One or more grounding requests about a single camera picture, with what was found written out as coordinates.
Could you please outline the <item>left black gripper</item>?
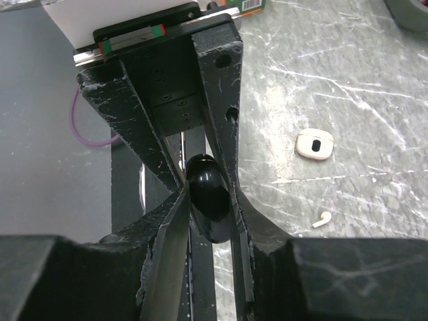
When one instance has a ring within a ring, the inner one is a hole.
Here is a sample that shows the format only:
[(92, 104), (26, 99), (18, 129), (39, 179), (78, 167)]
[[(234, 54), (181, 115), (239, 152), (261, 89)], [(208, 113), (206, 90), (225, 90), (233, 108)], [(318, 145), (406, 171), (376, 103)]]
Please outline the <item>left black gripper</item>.
[(228, 23), (239, 16), (234, 5), (187, 2), (95, 29), (74, 51), (85, 100), (170, 191), (184, 178), (161, 136), (202, 125), (201, 81), (211, 151), (227, 184), (239, 182), (243, 41)]

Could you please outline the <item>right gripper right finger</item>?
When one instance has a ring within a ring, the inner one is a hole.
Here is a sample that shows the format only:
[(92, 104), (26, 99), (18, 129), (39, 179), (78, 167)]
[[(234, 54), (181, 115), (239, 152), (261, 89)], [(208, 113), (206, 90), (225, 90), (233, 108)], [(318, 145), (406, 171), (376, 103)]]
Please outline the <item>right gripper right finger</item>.
[(427, 242), (298, 238), (231, 192), (239, 320), (426, 320)]

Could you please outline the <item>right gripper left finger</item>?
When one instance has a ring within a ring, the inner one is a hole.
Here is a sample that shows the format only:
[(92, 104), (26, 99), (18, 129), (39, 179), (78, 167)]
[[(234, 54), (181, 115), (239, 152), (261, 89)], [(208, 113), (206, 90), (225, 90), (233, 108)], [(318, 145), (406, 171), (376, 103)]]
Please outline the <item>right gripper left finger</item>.
[(188, 186), (97, 243), (1, 237), (2, 320), (176, 320), (187, 252)]

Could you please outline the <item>black earbud charging case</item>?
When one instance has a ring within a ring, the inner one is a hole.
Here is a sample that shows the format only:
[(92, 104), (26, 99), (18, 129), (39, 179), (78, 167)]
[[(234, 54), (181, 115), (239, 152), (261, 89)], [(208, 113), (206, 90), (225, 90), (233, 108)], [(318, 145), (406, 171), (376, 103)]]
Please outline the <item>black earbud charging case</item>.
[(193, 156), (187, 163), (186, 179), (193, 220), (200, 234), (211, 243), (229, 241), (230, 194), (216, 160), (208, 154)]

